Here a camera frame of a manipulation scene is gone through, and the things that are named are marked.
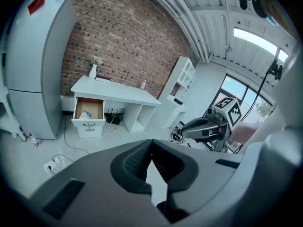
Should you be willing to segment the white desk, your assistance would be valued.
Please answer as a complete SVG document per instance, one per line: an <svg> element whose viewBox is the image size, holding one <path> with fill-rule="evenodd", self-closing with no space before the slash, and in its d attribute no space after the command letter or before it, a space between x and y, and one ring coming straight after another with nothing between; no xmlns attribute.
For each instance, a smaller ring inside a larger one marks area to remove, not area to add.
<svg viewBox="0 0 303 227"><path fill-rule="evenodd" d="M116 82L101 82L82 76L71 88L76 98L104 100L104 113L125 110L123 123L129 133L144 131L155 109L161 103L147 91ZM99 138L104 135L103 126L77 127L80 138Z"/></svg>

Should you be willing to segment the black light stand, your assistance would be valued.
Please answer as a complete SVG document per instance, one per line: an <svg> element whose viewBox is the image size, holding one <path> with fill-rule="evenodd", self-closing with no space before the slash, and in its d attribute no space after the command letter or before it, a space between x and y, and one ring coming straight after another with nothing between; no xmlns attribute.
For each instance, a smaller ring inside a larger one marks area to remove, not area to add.
<svg viewBox="0 0 303 227"><path fill-rule="evenodd" d="M262 83L260 84L260 87L256 93L256 97L253 101L253 104L250 106L249 110L246 112L246 114L243 116L243 118L241 119L241 122L243 122L247 117L248 115L250 114L251 110L253 109L256 101L257 101L257 98L259 97L260 95L260 92L264 86L264 83L266 82L266 79L267 79L267 76L268 75L273 75L275 77L275 80L280 80L281 79L281 76L282 76L282 70L283 70L283 66L282 65L278 65L277 64L277 61L278 61L278 57L280 55L280 52L281 52L281 48L278 47L277 48L277 51L276 51L276 54L275 54L275 57L274 57L274 60L272 62L272 64L270 65L270 67L268 68L268 70L266 71L265 73L265 76L262 80Z"/></svg>

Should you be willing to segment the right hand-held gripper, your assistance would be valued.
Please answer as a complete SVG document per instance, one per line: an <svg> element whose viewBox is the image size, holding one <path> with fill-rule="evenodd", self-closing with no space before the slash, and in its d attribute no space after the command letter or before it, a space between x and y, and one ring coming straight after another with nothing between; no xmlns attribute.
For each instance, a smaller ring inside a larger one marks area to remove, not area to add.
<svg viewBox="0 0 303 227"><path fill-rule="evenodd" d="M241 107L236 98L225 97L210 106L203 117L191 120L185 124L180 135L191 139L207 139L218 136L226 139L242 118Z"/></svg>

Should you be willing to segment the person's light shirt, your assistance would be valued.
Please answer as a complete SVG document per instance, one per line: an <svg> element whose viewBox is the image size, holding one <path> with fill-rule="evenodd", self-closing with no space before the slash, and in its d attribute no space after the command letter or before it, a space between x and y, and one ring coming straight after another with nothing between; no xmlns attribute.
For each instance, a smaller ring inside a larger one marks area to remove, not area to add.
<svg viewBox="0 0 303 227"><path fill-rule="evenodd" d="M303 45L286 59L271 92L275 111L244 144L238 171L288 175L303 165Z"/></svg>

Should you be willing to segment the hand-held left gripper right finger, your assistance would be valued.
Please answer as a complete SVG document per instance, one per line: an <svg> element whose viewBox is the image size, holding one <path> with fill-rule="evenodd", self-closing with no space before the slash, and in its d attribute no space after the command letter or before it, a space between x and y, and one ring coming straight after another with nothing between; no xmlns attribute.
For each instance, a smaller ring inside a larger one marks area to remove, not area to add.
<svg viewBox="0 0 303 227"><path fill-rule="evenodd" d="M151 143L152 161L168 185L169 192L188 189L198 175L198 164L190 156L160 140Z"/></svg>

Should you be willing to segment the white power strip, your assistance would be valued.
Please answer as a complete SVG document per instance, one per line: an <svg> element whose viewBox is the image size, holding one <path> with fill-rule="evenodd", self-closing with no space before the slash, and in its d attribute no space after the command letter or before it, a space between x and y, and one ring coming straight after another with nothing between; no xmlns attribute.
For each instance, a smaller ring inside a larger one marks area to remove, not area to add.
<svg viewBox="0 0 303 227"><path fill-rule="evenodd" d="M44 170L53 176L63 170L63 165L58 157L54 157L43 165Z"/></svg>

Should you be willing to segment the person's right forearm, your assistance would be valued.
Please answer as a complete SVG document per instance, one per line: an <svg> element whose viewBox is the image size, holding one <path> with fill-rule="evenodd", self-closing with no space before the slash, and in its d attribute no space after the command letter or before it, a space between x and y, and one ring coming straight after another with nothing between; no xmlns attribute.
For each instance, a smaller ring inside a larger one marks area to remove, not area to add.
<svg viewBox="0 0 303 227"><path fill-rule="evenodd" d="M262 122L246 123L239 122L230 134L229 141L244 145L255 131L260 127Z"/></svg>

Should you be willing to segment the white shelf unit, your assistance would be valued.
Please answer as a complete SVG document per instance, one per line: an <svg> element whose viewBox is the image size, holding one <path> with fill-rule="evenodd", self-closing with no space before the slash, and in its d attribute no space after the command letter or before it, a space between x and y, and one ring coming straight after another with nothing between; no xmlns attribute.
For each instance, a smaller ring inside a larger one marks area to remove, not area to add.
<svg viewBox="0 0 303 227"><path fill-rule="evenodd" d="M159 96L161 105L157 106L152 117L161 129L178 123L187 112L184 101L196 77L197 72L191 60L180 56Z"/></svg>

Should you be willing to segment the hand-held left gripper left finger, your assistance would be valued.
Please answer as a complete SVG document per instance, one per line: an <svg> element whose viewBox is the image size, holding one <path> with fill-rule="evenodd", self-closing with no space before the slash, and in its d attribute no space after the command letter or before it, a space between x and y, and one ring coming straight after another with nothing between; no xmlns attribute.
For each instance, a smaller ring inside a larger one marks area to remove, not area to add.
<svg viewBox="0 0 303 227"><path fill-rule="evenodd" d="M111 162L112 177L128 192L152 193L151 185L146 183L147 170L152 160L151 143L152 140L133 142L131 149L117 155Z"/></svg>

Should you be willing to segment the grey refrigerator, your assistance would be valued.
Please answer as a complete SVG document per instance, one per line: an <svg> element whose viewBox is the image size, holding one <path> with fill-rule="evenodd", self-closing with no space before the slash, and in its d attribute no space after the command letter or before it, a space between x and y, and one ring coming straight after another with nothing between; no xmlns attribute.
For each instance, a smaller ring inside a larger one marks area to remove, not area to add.
<svg viewBox="0 0 303 227"><path fill-rule="evenodd" d="M56 138L62 117L61 71L77 21L71 0L24 0L9 31L6 82L25 134Z"/></svg>

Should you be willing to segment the black router with antennas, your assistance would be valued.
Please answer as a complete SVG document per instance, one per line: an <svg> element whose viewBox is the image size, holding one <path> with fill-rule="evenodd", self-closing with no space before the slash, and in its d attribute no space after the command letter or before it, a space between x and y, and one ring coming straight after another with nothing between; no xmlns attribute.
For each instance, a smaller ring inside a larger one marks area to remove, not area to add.
<svg viewBox="0 0 303 227"><path fill-rule="evenodd" d="M107 123L119 125L120 122L123 121L124 112L125 110L121 108L117 109L117 111L114 113L112 108L111 112L107 111L106 113L104 113L105 120Z"/></svg>

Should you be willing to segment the white drawer with wooden inside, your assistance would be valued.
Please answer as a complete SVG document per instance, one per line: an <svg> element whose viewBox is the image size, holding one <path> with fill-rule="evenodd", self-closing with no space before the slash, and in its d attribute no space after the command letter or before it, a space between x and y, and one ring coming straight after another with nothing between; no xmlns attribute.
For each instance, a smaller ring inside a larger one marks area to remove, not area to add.
<svg viewBox="0 0 303 227"><path fill-rule="evenodd" d="M76 98L72 123L75 127L82 126L103 126L105 124L104 116L104 100L91 98ZM79 120L79 116L83 111L91 113L91 118L88 120Z"/></svg>

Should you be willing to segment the small red-capped bottle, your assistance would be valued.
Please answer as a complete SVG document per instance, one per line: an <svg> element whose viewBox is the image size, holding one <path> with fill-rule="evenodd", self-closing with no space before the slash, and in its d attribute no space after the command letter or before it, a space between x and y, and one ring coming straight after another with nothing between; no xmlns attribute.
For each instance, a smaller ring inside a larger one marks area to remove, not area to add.
<svg viewBox="0 0 303 227"><path fill-rule="evenodd" d="M36 139L31 133L29 134L29 137L30 137L32 143L33 143L36 147L38 147L38 146L39 146L39 142L37 141L37 139Z"/></svg>

